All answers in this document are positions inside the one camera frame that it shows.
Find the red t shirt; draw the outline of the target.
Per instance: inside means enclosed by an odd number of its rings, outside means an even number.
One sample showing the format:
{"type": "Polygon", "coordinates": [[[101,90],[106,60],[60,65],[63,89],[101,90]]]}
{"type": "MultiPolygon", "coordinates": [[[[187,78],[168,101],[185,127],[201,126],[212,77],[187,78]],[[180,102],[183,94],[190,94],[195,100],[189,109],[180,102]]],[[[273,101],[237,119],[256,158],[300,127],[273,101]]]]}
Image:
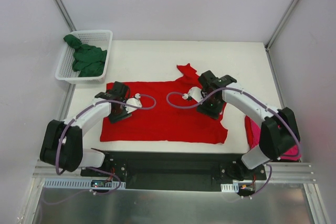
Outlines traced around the red t shirt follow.
{"type": "Polygon", "coordinates": [[[194,105],[171,92],[186,93],[192,87],[199,87],[196,70],[190,65],[178,65],[180,78],[164,82],[126,82],[131,95],[146,94],[156,99],[157,104],[151,110],[136,110],[120,122],[111,124],[103,119],[101,142],[112,141],[174,141],[190,143],[223,144],[228,130],[221,124],[224,113],[214,120],[196,111],[184,109],[194,105]]]}

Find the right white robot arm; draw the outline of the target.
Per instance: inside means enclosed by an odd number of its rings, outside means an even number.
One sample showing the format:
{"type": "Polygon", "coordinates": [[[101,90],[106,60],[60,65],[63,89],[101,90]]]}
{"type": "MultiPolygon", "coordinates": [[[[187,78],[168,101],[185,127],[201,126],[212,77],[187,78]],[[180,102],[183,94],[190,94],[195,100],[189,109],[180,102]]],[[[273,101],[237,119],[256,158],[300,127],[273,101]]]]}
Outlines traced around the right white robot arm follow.
{"type": "Polygon", "coordinates": [[[225,174],[236,180],[250,178],[255,168],[269,161],[289,158],[288,151],[299,147],[300,136],[293,110],[267,105],[243,89],[230,75],[216,77],[210,70],[198,78],[201,87],[188,94],[198,103],[197,111],[217,119],[225,103],[229,103],[252,119],[260,128],[259,142],[235,163],[225,168],[225,174]]]}

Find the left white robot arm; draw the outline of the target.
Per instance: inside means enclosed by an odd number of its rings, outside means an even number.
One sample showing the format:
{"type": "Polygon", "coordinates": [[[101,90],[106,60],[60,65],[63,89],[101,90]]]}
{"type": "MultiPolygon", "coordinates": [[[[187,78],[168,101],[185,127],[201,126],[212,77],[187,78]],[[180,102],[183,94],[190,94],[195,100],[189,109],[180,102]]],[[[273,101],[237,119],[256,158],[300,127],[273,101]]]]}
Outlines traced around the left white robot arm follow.
{"type": "Polygon", "coordinates": [[[84,167],[92,167],[99,176],[109,174],[111,163],[105,160],[106,154],[93,148],[85,149],[83,137],[104,118],[113,123],[128,118],[131,112],[125,105],[130,94],[127,85],[115,82],[111,89],[95,95],[92,104],[77,115],[62,121],[51,120],[41,146],[40,160],[54,165],[57,175],[84,167]]]}

